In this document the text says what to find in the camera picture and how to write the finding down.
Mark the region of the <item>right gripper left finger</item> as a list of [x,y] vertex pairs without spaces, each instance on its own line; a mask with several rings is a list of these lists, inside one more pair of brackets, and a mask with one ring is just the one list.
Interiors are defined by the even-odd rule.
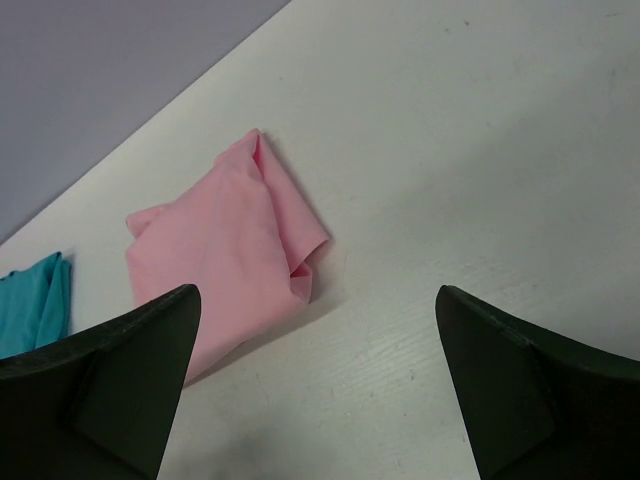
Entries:
[[182,285],[2,360],[2,478],[157,478],[200,317]]

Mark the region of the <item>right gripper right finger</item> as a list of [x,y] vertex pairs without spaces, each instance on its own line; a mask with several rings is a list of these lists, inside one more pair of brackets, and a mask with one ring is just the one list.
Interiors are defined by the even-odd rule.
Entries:
[[454,286],[435,314],[481,478],[638,478],[638,361]]

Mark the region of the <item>pink t-shirt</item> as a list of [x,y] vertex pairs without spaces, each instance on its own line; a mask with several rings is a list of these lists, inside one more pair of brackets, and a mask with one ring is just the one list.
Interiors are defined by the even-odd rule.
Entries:
[[182,284],[199,289],[187,382],[309,304],[309,258],[329,239],[257,129],[177,199],[134,212],[126,224],[135,304]]

